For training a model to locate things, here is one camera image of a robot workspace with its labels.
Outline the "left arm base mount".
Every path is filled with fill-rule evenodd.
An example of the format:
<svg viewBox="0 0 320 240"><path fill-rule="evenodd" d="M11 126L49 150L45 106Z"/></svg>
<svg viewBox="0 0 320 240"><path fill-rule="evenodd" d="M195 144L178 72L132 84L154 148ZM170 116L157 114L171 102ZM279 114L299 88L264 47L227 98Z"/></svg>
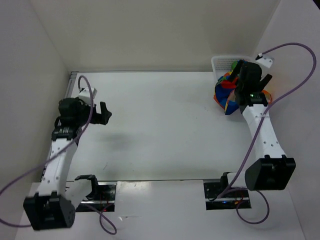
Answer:
<svg viewBox="0 0 320 240"><path fill-rule="evenodd" d="M98 211L114 212L116 188L116 182L99 181L96 192L87 195L76 208L76 212L93 212L88 206Z"/></svg>

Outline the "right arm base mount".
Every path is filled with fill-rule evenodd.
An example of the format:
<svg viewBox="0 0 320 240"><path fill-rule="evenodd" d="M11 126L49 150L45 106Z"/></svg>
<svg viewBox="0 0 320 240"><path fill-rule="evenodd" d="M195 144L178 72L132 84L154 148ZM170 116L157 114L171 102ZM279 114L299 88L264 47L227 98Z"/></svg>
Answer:
<svg viewBox="0 0 320 240"><path fill-rule="evenodd" d="M207 211L251 209L251 202L247 190L238 190L225 194L222 198L218 195L226 188L219 179L203 182L205 207Z"/></svg>

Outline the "rainbow striped shorts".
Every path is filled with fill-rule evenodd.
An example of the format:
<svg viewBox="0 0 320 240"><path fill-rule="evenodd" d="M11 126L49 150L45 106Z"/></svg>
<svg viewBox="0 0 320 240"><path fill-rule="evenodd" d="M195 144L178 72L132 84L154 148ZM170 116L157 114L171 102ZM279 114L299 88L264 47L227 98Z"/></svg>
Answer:
<svg viewBox="0 0 320 240"><path fill-rule="evenodd" d="M233 82L229 81L229 76L238 61L234 61L231 66L231 71L221 76L214 87L213 99L224 109L225 115L231 115L236 110L243 112L246 107L254 105L267 106L272 102L272 98L267 99L268 93L264 89L261 92L253 92L250 94L236 94L236 87L239 75Z"/></svg>

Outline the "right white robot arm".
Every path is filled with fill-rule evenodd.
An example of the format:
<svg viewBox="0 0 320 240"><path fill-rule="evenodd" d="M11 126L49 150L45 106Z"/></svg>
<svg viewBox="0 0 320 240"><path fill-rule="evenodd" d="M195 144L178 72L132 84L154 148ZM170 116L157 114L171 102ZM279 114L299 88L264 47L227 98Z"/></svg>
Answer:
<svg viewBox="0 0 320 240"><path fill-rule="evenodd" d="M244 172L250 191L284 190L296 168L295 159L288 157L276 137L269 115L271 104L263 93L272 76L262 77L260 65L239 60L233 69L235 101L249 127L256 161Z"/></svg>

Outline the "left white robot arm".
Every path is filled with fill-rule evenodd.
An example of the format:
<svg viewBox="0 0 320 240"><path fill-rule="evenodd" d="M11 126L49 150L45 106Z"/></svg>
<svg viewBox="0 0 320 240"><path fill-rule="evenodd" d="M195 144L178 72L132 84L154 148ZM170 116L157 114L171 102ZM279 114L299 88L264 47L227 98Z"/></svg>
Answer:
<svg viewBox="0 0 320 240"><path fill-rule="evenodd" d="M35 231L71 228L76 209L84 198L96 199L100 194L98 180L93 174L79 175L67 187L72 159L77 151L83 127L87 124L106 125L112 116L106 103L95 104L79 97L59 101L54 130L51 134L51 161L33 196L23 202L24 211Z"/></svg>

